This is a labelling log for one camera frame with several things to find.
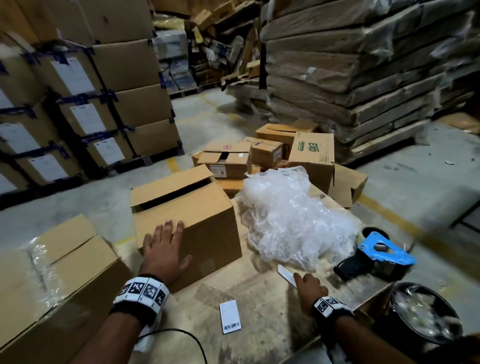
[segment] table surface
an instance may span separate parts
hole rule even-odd
[[[320,198],[328,208],[341,209],[357,219],[316,187],[312,186],[310,195]],[[209,364],[277,364],[317,338],[315,323],[300,311],[296,289],[277,273],[277,263],[263,261],[247,245],[248,229],[240,223],[238,206],[232,202],[242,258],[171,295],[162,311],[160,328],[180,328],[194,334],[202,343]],[[137,271],[142,257],[135,242],[124,243],[117,250],[127,265]],[[304,273],[294,266],[285,266],[292,272]],[[388,287],[387,282],[371,275],[344,283],[323,259],[314,275],[332,296],[353,309]],[[223,335],[219,304],[230,300],[237,300],[241,330]],[[203,357],[192,338],[165,332],[157,334],[149,354],[140,358],[134,355],[131,362],[201,364]]]

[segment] black and white wristband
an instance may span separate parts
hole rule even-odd
[[[330,296],[315,301],[312,306],[312,316],[317,322],[320,336],[327,347],[335,343],[333,330],[335,321],[342,316],[355,318],[350,307]]]
[[[142,274],[127,281],[113,300],[110,314],[123,312],[136,317],[142,325],[150,326],[167,302],[165,284],[154,275]]]

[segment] barcode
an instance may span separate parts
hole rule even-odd
[[[240,322],[236,322],[236,323],[231,324],[231,325],[223,326],[223,329],[224,330],[229,330],[231,328],[236,328],[237,326],[240,326]]]

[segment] concrete floor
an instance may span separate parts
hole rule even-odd
[[[263,124],[236,111],[234,99],[220,90],[176,99],[173,104],[186,155],[4,210],[0,248],[13,248],[79,213],[110,242],[128,240],[134,235],[131,188],[191,168],[190,155],[211,140],[238,140],[253,135]],[[369,180],[352,211],[365,223],[388,231],[397,242],[417,242],[413,254],[418,264],[406,280],[439,292],[457,310],[466,333],[480,332],[476,310],[480,284],[464,272],[468,267],[470,274],[476,271],[480,240],[464,227],[449,229],[480,199],[480,139],[435,123],[430,125],[428,141],[428,146],[408,146],[360,166]],[[309,355],[318,357],[312,350],[294,361],[311,363]]]

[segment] black cable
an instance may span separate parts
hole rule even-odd
[[[147,336],[154,335],[154,334],[158,334],[159,332],[165,332],[165,331],[178,331],[178,332],[183,332],[184,334],[187,334],[188,336],[192,337],[192,338],[197,342],[198,346],[200,346],[200,350],[202,351],[202,355],[204,356],[205,364],[208,364],[207,357],[206,357],[206,355],[205,355],[204,349],[203,349],[200,341],[196,338],[196,336],[195,336],[194,334],[191,334],[191,333],[188,332],[188,331],[180,330],[179,328],[162,328],[162,329],[160,329],[160,330],[155,330],[155,331],[149,332],[148,334],[145,334],[145,335],[140,336],[140,337],[138,338],[137,342],[138,342],[140,339],[146,338]]]

